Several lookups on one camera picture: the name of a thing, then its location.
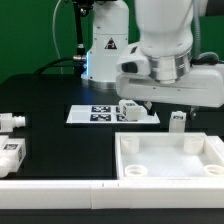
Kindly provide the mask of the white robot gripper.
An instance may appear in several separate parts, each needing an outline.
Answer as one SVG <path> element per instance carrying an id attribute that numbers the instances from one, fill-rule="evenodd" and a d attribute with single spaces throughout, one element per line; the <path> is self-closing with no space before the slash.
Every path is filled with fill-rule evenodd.
<path id="1" fill-rule="evenodd" d="M 199 106 L 218 108 L 224 104 L 224 64 L 196 65 L 172 84 L 161 84 L 149 76 L 121 74 L 116 90 L 123 99 L 147 101 L 143 106 L 148 115 L 153 114 L 151 102 L 158 102 L 189 105 L 190 118 L 195 119 Z"/>

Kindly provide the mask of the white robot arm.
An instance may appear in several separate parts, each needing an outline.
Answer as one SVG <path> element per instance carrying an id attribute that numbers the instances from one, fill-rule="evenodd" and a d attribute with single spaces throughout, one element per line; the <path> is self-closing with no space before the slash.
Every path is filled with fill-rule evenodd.
<path id="1" fill-rule="evenodd" d="M 88 0 L 93 44 L 86 85 L 114 88 L 125 99 L 202 107 L 224 105 L 224 66 L 191 60 L 199 48 L 199 10 L 206 0 L 134 0 L 140 40 L 127 43 L 123 0 Z"/>

